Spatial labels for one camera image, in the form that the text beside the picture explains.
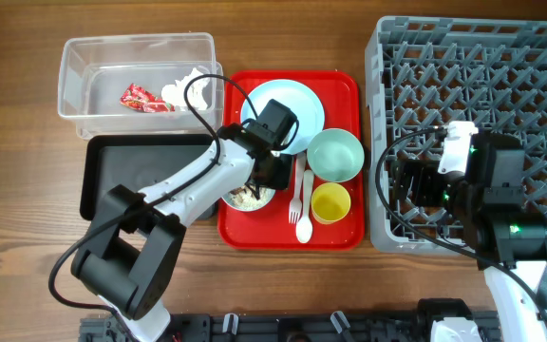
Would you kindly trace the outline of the white plastic fork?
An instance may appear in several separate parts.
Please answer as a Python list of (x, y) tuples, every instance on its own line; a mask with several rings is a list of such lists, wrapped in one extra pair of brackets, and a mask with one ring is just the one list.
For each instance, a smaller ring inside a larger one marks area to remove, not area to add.
[(300, 199), (302, 180), (306, 166), (306, 153), (300, 152), (296, 155), (294, 164), (294, 189), (293, 197), (289, 204), (289, 223), (296, 224), (302, 213), (302, 201)]

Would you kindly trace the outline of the mint green bowl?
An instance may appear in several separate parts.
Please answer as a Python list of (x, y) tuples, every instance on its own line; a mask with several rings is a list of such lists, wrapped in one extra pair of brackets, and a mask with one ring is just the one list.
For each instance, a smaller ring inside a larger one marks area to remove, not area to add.
[(364, 147), (352, 133), (329, 128), (318, 133), (307, 149), (311, 171), (321, 180), (345, 182), (355, 178), (365, 162)]

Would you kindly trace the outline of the white napkin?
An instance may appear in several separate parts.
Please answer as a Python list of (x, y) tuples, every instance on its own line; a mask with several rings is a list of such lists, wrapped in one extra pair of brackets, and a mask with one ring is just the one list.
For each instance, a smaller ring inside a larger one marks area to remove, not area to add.
[(194, 67), (192, 71), (181, 80), (176, 80), (173, 84), (165, 85), (161, 90), (161, 98), (173, 107), (186, 108), (187, 103), (184, 99), (186, 95), (190, 105), (194, 109), (207, 109), (209, 105), (206, 102), (204, 89), (209, 86), (210, 80), (208, 78), (196, 80), (197, 77), (202, 75), (203, 73)]

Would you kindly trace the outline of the white plastic spoon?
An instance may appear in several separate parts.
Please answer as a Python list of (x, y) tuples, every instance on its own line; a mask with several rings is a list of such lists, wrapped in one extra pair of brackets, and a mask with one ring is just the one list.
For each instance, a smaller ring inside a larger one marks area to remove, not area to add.
[(307, 243), (312, 235), (312, 223), (310, 219), (311, 193), (314, 182), (314, 174), (306, 170), (303, 177), (302, 215), (296, 223), (295, 232), (299, 242)]

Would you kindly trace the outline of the red snack wrapper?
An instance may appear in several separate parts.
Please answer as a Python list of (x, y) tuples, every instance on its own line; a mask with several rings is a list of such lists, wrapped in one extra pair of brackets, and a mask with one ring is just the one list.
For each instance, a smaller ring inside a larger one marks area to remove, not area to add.
[(143, 113), (174, 112), (171, 104), (165, 102), (143, 87), (131, 84), (120, 98), (120, 104)]

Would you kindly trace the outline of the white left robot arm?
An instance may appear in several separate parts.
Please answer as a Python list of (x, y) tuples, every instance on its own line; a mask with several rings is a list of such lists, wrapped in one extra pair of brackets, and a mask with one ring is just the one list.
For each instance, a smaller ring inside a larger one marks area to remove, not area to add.
[(285, 187), (288, 128), (233, 123), (180, 171), (133, 192), (123, 185), (102, 198), (85, 236), (72, 248), (71, 273), (104, 302), (134, 341), (156, 341), (171, 315), (161, 296), (187, 228), (212, 204), (252, 181)]

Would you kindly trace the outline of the light blue plate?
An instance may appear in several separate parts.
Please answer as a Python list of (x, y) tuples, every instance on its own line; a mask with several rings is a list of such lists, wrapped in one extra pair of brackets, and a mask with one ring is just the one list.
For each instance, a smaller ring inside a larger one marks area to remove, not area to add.
[(297, 117), (299, 128), (296, 137), (282, 154), (296, 155), (305, 151), (311, 140), (324, 128), (325, 111), (316, 94), (297, 81), (278, 79), (257, 86), (249, 93), (256, 112), (260, 113), (267, 102), (274, 99)]

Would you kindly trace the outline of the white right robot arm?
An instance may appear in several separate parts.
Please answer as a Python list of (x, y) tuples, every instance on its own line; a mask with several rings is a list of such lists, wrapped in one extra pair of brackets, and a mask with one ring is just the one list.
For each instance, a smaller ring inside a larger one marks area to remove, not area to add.
[(463, 227), (464, 245), (442, 247), (476, 259), (505, 341), (547, 341), (547, 218), (523, 210), (525, 151), (512, 136), (461, 134), (457, 171), (441, 161), (397, 160), (393, 194), (442, 207)]

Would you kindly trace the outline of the yellow plastic cup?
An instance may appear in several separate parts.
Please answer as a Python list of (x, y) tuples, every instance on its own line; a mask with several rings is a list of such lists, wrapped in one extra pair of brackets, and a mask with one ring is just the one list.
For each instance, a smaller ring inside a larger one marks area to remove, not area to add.
[(339, 183), (323, 183), (312, 192), (311, 213), (321, 224), (333, 224), (343, 219), (350, 207), (350, 194)]

